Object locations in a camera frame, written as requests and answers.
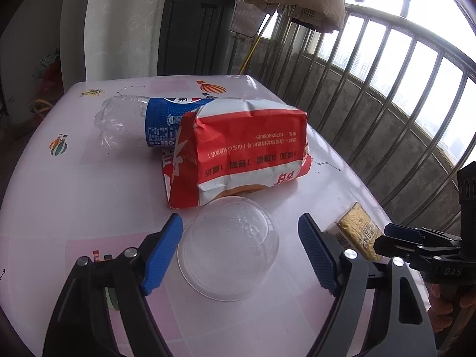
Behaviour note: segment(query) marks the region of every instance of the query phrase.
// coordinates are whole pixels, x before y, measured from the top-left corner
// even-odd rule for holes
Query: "transparent plastic bowl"
[[[229,196],[212,201],[186,228],[178,265],[199,293],[220,301],[253,295],[278,253],[274,222],[257,203]]]

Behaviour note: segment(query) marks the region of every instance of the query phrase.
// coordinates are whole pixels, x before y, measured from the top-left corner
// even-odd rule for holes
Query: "pink tablecloth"
[[[216,93],[210,86],[223,87]],[[46,329],[74,261],[99,251],[118,255],[138,246],[170,216],[160,151],[130,145],[110,151],[98,142],[94,115],[114,95],[279,98],[248,76],[167,76],[73,86],[33,135],[11,178],[0,213],[0,304],[32,352],[41,355]],[[297,222],[310,212],[326,229],[355,201],[383,229],[389,219],[339,155],[308,128],[313,164],[303,178],[249,198],[278,224],[280,247],[266,282],[252,297],[217,302],[193,290],[176,257],[148,303],[175,357],[305,356],[333,302],[320,287],[298,238]],[[65,135],[55,156],[50,144]],[[184,224],[199,208],[178,210]],[[424,295],[421,278],[416,276]],[[352,354],[370,315],[362,311]],[[118,312],[111,312],[121,352],[132,355]]]

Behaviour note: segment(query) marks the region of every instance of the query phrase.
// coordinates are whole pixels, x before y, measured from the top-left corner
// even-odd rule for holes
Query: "bottle label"
[[[146,110],[146,140],[149,146],[173,146],[182,116],[213,98],[151,98]]]

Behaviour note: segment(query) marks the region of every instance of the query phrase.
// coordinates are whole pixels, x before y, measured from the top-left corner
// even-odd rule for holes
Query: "metal screw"
[[[124,251],[125,257],[135,257],[137,256],[137,248],[131,247]]]
[[[81,256],[77,261],[76,264],[78,266],[85,266],[86,264],[89,263],[89,258],[87,256]]]
[[[393,259],[393,264],[395,264],[395,266],[397,267],[401,267],[405,264],[405,262],[403,261],[403,259],[401,257],[398,257],[398,256],[395,256]]]
[[[344,251],[344,255],[349,259],[355,259],[357,257],[357,252],[349,248]]]

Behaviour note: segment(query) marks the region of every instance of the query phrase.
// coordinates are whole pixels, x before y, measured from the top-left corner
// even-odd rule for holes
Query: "clear plastic bottle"
[[[182,116],[213,99],[113,96],[104,101],[94,124],[101,130],[101,144],[112,149],[126,143],[173,146]]]

